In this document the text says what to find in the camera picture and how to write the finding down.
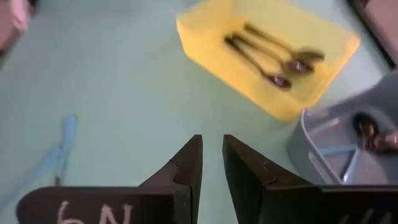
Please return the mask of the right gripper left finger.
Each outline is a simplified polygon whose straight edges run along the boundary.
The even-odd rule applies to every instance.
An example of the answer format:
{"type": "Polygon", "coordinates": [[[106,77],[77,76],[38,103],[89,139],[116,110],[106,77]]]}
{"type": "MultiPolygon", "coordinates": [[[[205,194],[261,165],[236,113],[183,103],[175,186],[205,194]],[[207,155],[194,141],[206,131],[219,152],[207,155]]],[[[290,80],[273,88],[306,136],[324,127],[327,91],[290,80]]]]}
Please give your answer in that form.
{"type": "Polygon", "coordinates": [[[176,187],[189,191],[189,219],[187,224],[197,224],[203,172],[203,138],[193,135],[182,148],[140,187],[176,187]]]}

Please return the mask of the yellow translucent plastic bin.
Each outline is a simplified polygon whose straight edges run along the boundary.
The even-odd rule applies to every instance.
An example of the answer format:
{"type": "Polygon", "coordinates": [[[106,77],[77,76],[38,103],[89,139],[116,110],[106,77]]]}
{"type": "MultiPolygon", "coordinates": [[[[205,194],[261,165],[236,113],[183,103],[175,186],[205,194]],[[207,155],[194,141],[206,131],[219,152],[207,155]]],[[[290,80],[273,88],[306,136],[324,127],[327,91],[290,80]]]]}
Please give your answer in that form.
{"type": "Polygon", "coordinates": [[[351,31],[288,0],[204,0],[181,13],[176,23],[188,58],[281,121],[315,105],[359,47],[351,31]],[[292,88],[281,90],[224,44],[224,37],[242,32],[246,21],[295,48],[313,47],[325,59],[315,64],[313,74],[291,76],[292,88]]]}

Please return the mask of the teal table mat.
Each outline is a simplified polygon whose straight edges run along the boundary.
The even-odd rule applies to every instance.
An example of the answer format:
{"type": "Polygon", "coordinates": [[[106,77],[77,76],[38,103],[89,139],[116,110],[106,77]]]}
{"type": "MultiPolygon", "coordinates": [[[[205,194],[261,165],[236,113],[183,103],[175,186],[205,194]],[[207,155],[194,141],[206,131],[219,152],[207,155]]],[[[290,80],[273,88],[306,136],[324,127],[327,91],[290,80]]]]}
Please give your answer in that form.
{"type": "Polygon", "coordinates": [[[238,224],[225,177],[232,134],[288,170],[295,122],[273,118],[192,62],[177,17],[200,0],[41,0],[0,66],[0,198],[78,118],[63,182],[133,187],[203,137],[198,224],[238,224]]]}

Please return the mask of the grey plastic bin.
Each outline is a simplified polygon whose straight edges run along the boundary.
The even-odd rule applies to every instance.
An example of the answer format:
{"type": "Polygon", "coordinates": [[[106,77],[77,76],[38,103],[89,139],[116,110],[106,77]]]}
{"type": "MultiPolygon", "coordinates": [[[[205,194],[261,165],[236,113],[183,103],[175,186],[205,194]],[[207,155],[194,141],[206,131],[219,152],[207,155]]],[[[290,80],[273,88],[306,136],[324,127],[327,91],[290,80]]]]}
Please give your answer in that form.
{"type": "MultiPolygon", "coordinates": [[[[319,149],[355,146],[358,139],[351,122],[356,113],[372,116],[380,134],[398,129],[398,71],[337,104],[302,111],[287,143],[290,160],[301,177],[314,184],[343,184],[352,155],[324,156],[319,149]]],[[[361,152],[350,184],[398,185],[398,154],[361,152]]]]}

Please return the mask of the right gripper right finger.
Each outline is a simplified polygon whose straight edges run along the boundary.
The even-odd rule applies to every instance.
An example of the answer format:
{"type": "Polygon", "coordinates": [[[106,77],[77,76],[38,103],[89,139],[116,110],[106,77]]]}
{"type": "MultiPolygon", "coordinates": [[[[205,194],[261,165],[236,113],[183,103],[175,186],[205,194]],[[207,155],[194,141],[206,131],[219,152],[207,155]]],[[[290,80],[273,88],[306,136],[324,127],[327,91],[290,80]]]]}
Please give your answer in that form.
{"type": "Polygon", "coordinates": [[[320,188],[230,134],[223,160],[239,224],[316,223],[320,188]]]}

